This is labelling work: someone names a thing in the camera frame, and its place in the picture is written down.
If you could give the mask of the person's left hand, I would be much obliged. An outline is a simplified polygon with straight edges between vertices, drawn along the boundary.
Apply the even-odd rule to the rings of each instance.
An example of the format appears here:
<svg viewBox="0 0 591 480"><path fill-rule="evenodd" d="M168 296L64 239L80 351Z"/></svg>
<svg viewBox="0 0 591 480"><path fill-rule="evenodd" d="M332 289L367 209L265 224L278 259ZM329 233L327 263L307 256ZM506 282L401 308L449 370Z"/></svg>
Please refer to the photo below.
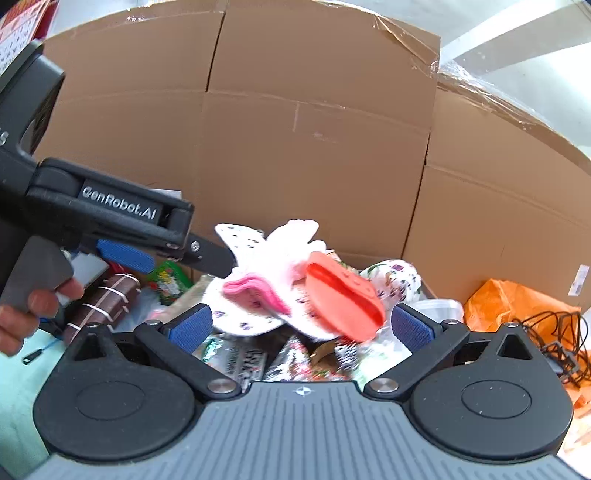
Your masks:
<svg viewBox="0 0 591 480"><path fill-rule="evenodd" d="M53 318L59 310L59 300L54 291L36 290L28 298L25 312L10 305L2 305L0 312L0 350L13 357L18 354L26 339L39 328L40 318Z"/></svg>

